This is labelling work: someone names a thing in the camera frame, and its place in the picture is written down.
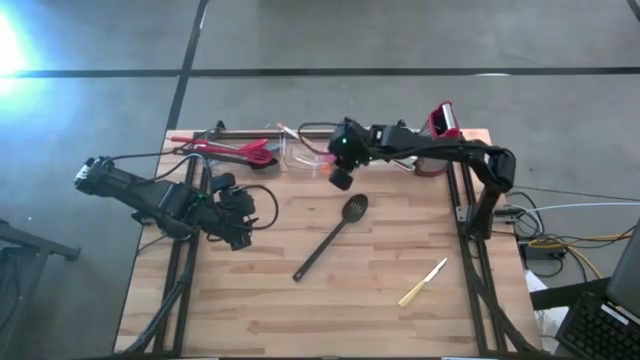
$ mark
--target spoon handle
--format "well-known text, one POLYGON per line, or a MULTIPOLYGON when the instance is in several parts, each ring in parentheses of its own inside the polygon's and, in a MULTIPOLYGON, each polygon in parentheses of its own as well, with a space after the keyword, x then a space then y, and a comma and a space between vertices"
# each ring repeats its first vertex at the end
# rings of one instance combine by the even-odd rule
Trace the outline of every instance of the spoon handle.
POLYGON ((327 238, 324 239, 322 243, 320 243, 320 245, 316 248, 313 254, 311 254, 311 256, 309 256, 307 261, 305 261, 304 264, 302 264, 300 269, 298 269, 298 271, 296 271, 296 273, 293 274, 293 280, 295 282, 298 282, 302 279, 302 277, 304 276, 304 274, 307 273, 311 265, 313 265, 313 263, 316 262, 318 257, 320 257, 320 254, 322 254, 324 249, 326 249, 327 246, 329 246, 331 241, 336 237, 336 235, 338 235, 338 233, 340 232, 340 230, 342 230, 345 224, 346 222, 342 220, 340 224, 338 224, 338 226, 336 226, 336 228, 333 229, 333 231, 329 234, 329 236, 327 236, 327 238))

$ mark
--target red object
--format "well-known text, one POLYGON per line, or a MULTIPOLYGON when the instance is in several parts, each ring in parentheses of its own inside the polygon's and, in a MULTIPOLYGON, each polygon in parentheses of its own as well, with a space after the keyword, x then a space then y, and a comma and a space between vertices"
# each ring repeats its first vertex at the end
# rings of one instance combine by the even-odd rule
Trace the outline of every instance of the red object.
POLYGON ((247 145, 241 147, 240 150, 249 150, 249 149, 264 147, 265 145, 267 145, 268 142, 269 140, 267 139, 254 140, 248 143, 247 145))
POLYGON ((271 151, 263 148, 263 147, 252 147, 249 149, 241 148, 238 150, 226 149, 217 146, 205 145, 205 146, 197 146, 194 148, 197 151, 218 153, 218 154, 232 154, 232 155, 240 155, 244 156, 250 162, 258 165, 264 165, 269 163, 273 159, 273 155, 271 151))
MULTIPOLYGON (((429 114, 420 135, 437 138, 460 138, 462 132, 458 120, 453 114, 451 101, 445 101, 429 114)), ((447 162, 428 158, 418 158, 415 164, 415 174, 418 176, 434 177, 447 171, 447 162)))
MULTIPOLYGON (((168 137, 168 139, 171 140, 171 141, 175 141, 175 142, 184 142, 184 143, 192 143, 192 144, 198 144, 198 145, 213 145, 213 146, 215 146, 214 143, 212 143, 212 142, 210 142, 210 141, 208 141, 206 139, 193 140, 192 138, 185 137, 185 136, 170 136, 170 137, 168 137)), ((238 150, 250 150, 250 149, 255 149, 255 148, 261 148, 261 147, 264 147, 265 145, 267 145, 267 142, 269 142, 269 140, 267 140, 267 139, 255 140, 255 141, 252 141, 252 142, 242 146, 238 150)))

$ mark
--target keyboard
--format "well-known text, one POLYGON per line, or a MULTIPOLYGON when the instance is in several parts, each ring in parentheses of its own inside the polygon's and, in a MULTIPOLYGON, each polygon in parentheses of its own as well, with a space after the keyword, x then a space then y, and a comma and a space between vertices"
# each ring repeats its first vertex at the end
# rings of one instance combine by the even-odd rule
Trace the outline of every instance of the keyboard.
POLYGON ((556 339, 580 358, 640 360, 640 325, 594 294, 569 309, 556 339))

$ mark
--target black slotted spoon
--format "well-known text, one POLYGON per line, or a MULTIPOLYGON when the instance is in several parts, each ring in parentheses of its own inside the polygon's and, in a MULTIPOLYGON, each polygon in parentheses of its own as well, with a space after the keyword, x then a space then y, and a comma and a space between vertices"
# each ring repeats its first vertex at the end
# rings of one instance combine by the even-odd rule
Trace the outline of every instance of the black slotted spoon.
POLYGON ((358 222, 364 216, 364 213, 367 211, 367 207, 369 206, 369 199, 364 194, 353 195, 344 207, 342 208, 342 221, 336 226, 335 229, 327 236, 326 239, 316 248, 316 250, 309 256, 307 261, 302 264, 300 269, 293 274, 293 280, 298 282, 302 279, 304 274, 307 273, 311 265, 320 257, 320 254, 324 251, 324 249, 329 246, 331 241, 338 235, 338 233, 342 230, 342 228, 347 223, 355 223, 358 222))

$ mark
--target white cable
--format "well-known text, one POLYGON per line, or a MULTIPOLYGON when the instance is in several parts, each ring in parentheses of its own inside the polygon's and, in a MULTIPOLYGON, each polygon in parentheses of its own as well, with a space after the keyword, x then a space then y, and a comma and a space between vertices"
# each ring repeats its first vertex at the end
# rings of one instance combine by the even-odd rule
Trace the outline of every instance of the white cable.
POLYGON ((532 213, 535 211, 542 211, 542 210, 551 210, 551 209, 562 209, 562 208, 569 208, 569 207, 582 207, 582 206, 640 206, 639 202, 636 203, 584 203, 584 204, 564 204, 564 205, 553 205, 553 206, 545 206, 545 207, 541 207, 541 208, 536 208, 536 209, 528 209, 527 212, 528 213, 532 213))
MULTIPOLYGON (((515 204, 509 204, 509 206, 514 207, 514 208, 518 208, 518 209, 522 209, 526 213, 531 214, 531 210, 527 209, 524 206, 515 205, 515 204)), ((533 220, 536 222, 536 226, 537 226, 537 229, 536 229, 536 232, 535 232, 534 235, 541 234, 542 233, 542 221, 540 221, 540 218, 538 217, 538 214, 535 214, 535 213, 531 214, 531 217, 533 217, 533 220)))

